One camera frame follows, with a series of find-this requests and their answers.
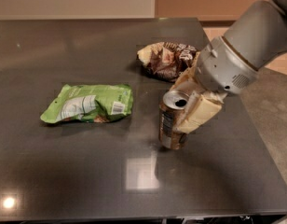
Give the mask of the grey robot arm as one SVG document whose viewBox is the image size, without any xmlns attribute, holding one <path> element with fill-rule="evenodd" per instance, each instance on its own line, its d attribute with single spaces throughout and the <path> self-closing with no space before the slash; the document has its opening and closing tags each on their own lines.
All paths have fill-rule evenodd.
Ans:
<svg viewBox="0 0 287 224">
<path fill-rule="evenodd" d="M 173 123 L 191 133 L 214 117 L 224 99 L 256 81 L 258 71 L 287 52 L 287 0 L 257 1 L 221 36 L 215 37 L 171 87 L 189 100 Z"/>
</svg>

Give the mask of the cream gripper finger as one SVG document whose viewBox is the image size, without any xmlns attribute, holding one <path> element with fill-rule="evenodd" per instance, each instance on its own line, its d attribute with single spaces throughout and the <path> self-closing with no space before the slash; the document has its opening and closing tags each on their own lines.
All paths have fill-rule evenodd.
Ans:
<svg viewBox="0 0 287 224">
<path fill-rule="evenodd" d="M 198 83 L 195 74 L 199 54 L 200 52 L 198 51 L 191 65 L 176 79 L 175 83 L 170 87 L 170 91 L 180 91 L 188 96 L 201 95 L 203 93 L 203 88 Z"/>
<path fill-rule="evenodd" d="M 202 94 L 194 92 L 187 107 L 176 121 L 175 130 L 179 133 L 191 133 L 212 119 L 224 104 L 227 93 L 205 91 Z"/>
</svg>

